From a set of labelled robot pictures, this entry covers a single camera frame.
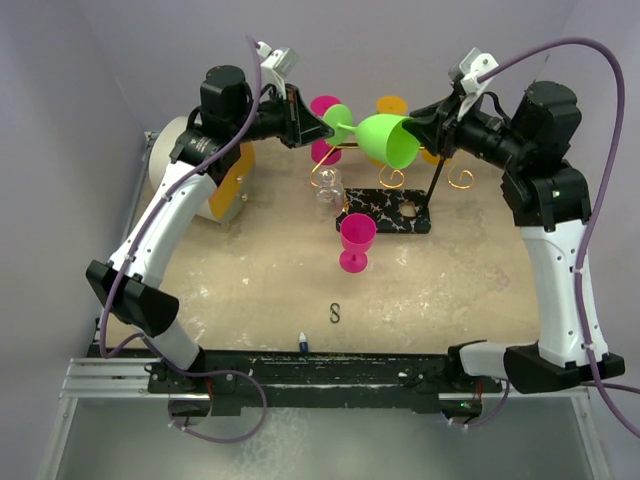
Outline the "green wine glass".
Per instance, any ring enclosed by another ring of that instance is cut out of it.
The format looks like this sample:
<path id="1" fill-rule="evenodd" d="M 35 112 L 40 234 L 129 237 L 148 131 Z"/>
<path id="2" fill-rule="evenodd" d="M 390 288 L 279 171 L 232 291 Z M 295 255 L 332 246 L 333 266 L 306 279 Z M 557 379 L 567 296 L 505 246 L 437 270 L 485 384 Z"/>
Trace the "green wine glass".
<path id="1" fill-rule="evenodd" d="M 420 150 L 420 142 L 404 128 L 409 120 L 408 116 L 374 114 L 356 125 L 344 104 L 333 105 L 322 116 L 334 132 L 326 139 L 329 145 L 337 146 L 353 136 L 365 154 L 397 170 L 408 167 Z"/>

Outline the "pink wine glass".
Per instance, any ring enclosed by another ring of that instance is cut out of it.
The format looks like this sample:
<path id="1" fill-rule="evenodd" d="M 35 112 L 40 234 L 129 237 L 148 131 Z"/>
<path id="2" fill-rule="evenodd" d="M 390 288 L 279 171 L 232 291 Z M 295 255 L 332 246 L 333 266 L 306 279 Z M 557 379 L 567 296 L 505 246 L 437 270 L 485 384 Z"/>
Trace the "pink wine glass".
<path id="1" fill-rule="evenodd" d="M 318 116 L 322 117 L 326 111 L 336 104 L 340 104 L 341 101 L 331 95 L 322 95 L 316 97 L 311 102 L 311 110 L 312 112 Z M 319 140 L 311 144 L 311 159 L 315 163 L 319 163 L 324 156 L 330 152 L 332 146 L 329 145 L 325 140 Z M 341 159 L 341 151 L 334 150 L 328 158 L 322 163 L 323 166 L 330 166 L 338 163 Z"/>
<path id="2" fill-rule="evenodd" d="M 343 251 L 339 257 L 341 268 L 352 274 L 361 273 L 368 264 L 367 252 L 377 234 L 373 219 L 362 213 L 347 215 L 340 225 Z"/>

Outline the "orange wine glass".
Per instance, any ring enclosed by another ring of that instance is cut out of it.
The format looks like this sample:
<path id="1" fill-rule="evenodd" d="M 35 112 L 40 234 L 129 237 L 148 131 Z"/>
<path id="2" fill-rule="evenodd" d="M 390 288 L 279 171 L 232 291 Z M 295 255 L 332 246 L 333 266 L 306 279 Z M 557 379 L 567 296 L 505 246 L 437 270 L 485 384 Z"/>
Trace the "orange wine glass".
<path id="1" fill-rule="evenodd" d="M 403 129 L 407 103 L 394 95 L 380 97 L 376 102 L 376 114 L 368 118 L 371 124 L 372 146 L 368 156 L 380 167 L 405 168 L 414 145 L 412 137 Z"/>
<path id="2" fill-rule="evenodd" d="M 425 162 L 434 166 L 438 165 L 441 161 L 441 158 L 439 156 L 431 154 L 426 149 L 421 150 L 421 156 Z"/>

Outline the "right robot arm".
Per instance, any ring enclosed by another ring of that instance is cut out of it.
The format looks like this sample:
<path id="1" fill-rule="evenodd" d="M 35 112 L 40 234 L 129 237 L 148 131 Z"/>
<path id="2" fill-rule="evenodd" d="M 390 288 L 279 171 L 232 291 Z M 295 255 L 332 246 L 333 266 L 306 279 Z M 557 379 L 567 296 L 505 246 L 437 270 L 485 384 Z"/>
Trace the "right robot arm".
<path id="1" fill-rule="evenodd" d="M 512 117 L 475 103 L 462 111 L 459 88 L 410 112 L 404 129 L 446 160 L 459 150 L 499 168 L 503 198 L 525 243 L 534 272 L 540 334 L 531 344 L 474 341 L 453 346 L 446 383 L 467 391 L 480 377 L 509 381 L 524 394 L 578 386 L 625 371 L 610 352 L 595 317 L 588 262 L 579 246 L 592 217 L 588 185 L 565 154 L 582 115 L 568 87 L 532 83 Z"/>

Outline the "orange wine glass front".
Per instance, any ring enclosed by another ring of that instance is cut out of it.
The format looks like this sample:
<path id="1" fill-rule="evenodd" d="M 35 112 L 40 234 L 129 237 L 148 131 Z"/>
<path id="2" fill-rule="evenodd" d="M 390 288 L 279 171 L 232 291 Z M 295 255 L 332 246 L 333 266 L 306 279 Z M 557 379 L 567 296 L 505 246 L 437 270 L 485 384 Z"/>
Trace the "orange wine glass front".
<path id="1" fill-rule="evenodd" d="M 421 156 L 425 162 L 434 166 L 438 165 L 441 161 L 441 158 L 439 156 L 431 154 L 426 149 L 421 150 Z"/>

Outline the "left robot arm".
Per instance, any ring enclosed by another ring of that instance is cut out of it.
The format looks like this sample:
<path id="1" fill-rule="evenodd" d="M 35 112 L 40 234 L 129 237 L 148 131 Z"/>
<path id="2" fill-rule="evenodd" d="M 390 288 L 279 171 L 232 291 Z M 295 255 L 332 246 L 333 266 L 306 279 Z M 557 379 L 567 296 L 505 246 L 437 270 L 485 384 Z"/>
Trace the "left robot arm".
<path id="1" fill-rule="evenodd" d="M 204 384 L 204 352 L 177 319 L 178 299 L 160 285 L 177 244 L 204 206 L 220 223 L 237 215 L 254 168 L 251 142 L 275 137 L 298 148 L 332 135 L 284 78 L 282 68 L 263 65 L 259 89 L 252 91 L 242 69 L 214 67 L 200 85 L 199 106 L 174 118 L 155 139 L 151 156 L 165 170 L 151 202 L 109 260 L 94 260 L 86 270 L 103 306 L 103 358 L 118 352 L 106 346 L 107 323 L 115 316 L 173 364 L 170 378 L 182 391 Z"/>

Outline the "clear glass cup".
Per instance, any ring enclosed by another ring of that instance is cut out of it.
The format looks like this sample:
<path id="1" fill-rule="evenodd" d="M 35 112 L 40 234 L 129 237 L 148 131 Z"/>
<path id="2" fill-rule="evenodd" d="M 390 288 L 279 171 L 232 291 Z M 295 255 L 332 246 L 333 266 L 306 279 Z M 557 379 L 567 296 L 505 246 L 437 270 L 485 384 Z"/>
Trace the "clear glass cup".
<path id="1" fill-rule="evenodd" d="M 345 199 L 341 172 L 332 166 L 321 166 L 311 174 L 310 180 L 316 189 L 316 199 L 335 214 L 340 213 Z"/>

